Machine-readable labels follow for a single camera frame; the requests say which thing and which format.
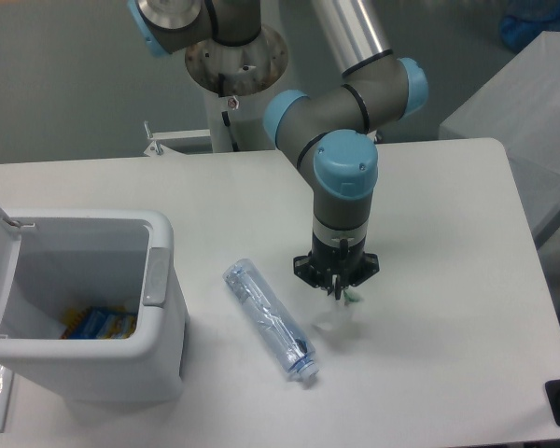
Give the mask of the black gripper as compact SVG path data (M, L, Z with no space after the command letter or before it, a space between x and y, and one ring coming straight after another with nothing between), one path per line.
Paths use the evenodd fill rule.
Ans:
M358 287L380 271L378 256L365 253L366 239L346 247L326 245L315 234L311 255L293 259L293 272L313 288L320 288L335 300L346 297L346 290Z

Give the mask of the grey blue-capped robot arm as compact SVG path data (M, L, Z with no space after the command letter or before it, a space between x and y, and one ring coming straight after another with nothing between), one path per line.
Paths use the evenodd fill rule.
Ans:
M293 260L300 280L341 297L380 270L365 249L378 150L370 133L420 109L424 71L397 58L367 1L316 1L313 9L342 73L312 98L286 90L284 38L258 1L132 1L149 51L185 55L201 88L215 152L281 151L314 193L312 246Z

